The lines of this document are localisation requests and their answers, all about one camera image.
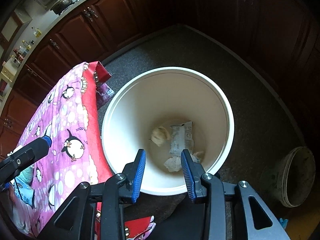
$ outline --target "ridged blue rubber pad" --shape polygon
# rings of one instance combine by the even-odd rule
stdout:
[[[194,201],[196,199],[195,181],[192,177],[190,168],[188,166],[188,163],[184,154],[181,154],[181,166],[182,166],[183,176],[186,182],[189,198]]]
[[[52,140],[51,140],[51,138],[50,138],[49,136],[47,136],[47,135],[44,135],[44,136],[42,136],[41,138],[47,142],[47,144],[48,144],[48,146],[49,146],[49,148],[50,148],[51,145],[52,145]]]
[[[144,168],[146,166],[146,152],[145,150],[143,150],[142,154],[141,154],[141,158],[139,161],[139,165],[137,168],[137,172],[136,175],[134,177],[133,180],[133,185],[132,185],[132,203],[134,204],[139,195],[140,195],[140,189],[141,189],[141,183],[142,183],[142,177],[143,177],[143,173],[144,173]]]

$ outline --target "metal screw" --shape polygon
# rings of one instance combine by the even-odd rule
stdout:
[[[241,180],[241,181],[239,182],[239,185],[240,185],[241,187],[248,187],[248,186],[249,186],[249,183],[246,182],[245,180]]]
[[[124,179],[125,175],[123,173],[118,173],[115,175],[118,180]]]
[[[81,188],[81,189],[85,189],[85,188],[87,188],[89,185],[90,185],[90,184],[89,184],[88,182],[84,181],[84,182],[81,182],[81,183],[80,183],[80,188]]]
[[[204,174],[202,174],[202,178],[204,178],[204,179],[212,179],[212,174],[204,173]]]

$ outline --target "cabinet handle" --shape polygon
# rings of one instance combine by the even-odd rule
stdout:
[[[9,124],[9,123],[7,123],[7,122],[4,122],[4,125],[5,125],[6,127],[8,127],[8,128],[11,127],[11,124]]]
[[[33,75],[33,76],[35,76],[35,77],[37,76],[37,74],[36,74],[33,70],[27,68],[27,71],[28,71],[31,75]]]
[[[93,19],[91,18],[90,13],[88,13],[86,10],[83,10],[83,13],[84,13],[84,16],[86,16],[90,20],[90,22],[93,22]]]
[[[59,45],[58,45],[56,42],[54,42],[53,40],[50,39],[49,42],[50,42],[50,44],[51,44],[52,46],[54,46],[56,49],[60,49]]]
[[[90,12],[90,14],[96,18],[98,18],[98,15],[96,15],[96,12],[94,10],[92,10],[90,7],[87,8],[88,11]]]

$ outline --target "dark floor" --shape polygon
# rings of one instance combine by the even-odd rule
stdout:
[[[247,180],[259,191],[263,168],[299,146],[284,110],[260,80],[232,55],[184,27],[153,38],[108,63],[106,69],[113,73],[108,85],[118,92],[135,76],[170,65],[199,71],[223,90],[233,111],[235,134],[219,173],[223,181]],[[107,107],[99,110],[100,129]]]

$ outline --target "white bucket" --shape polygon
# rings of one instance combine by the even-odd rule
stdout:
[[[155,127],[193,121],[194,151],[204,151],[202,165],[215,174],[227,158],[234,134],[231,106],[222,90],[199,72],[164,67],[145,72],[115,95],[102,125],[102,145],[115,173],[132,162],[139,148],[147,152],[141,192],[175,195],[187,191],[182,171],[169,172],[170,142],[157,147]]]
[[[307,147],[297,147],[266,169],[261,176],[262,189],[285,207],[297,207],[308,197],[316,175],[316,164]]]

